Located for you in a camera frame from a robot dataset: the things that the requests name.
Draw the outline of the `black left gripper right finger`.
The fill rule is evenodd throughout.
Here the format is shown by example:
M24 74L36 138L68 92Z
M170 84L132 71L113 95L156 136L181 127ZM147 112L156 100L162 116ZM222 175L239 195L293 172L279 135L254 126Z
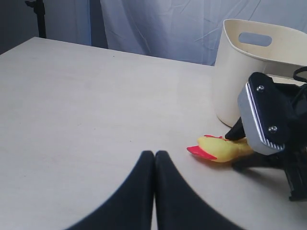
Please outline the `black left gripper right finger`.
M155 203L159 230L237 230L203 201L181 176L167 151L155 155Z

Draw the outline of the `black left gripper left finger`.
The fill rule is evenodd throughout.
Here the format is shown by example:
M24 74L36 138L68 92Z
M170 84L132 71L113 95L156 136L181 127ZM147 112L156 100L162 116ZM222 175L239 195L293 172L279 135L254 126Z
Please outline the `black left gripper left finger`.
M114 194L70 230L150 230L155 189L155 157L143 151Z

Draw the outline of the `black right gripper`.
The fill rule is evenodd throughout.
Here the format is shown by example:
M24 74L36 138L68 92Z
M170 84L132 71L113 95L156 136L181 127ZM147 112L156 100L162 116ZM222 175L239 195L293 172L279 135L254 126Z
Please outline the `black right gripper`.
M282 160L277 154L252 153L232 162L232 168L242 172L248 168L284 170L291 201L307 199L307 85L275 83L278 91L274 120L278 128L278 142L285 145ZM241 117L225 134L228 140L241 140L245 131Z

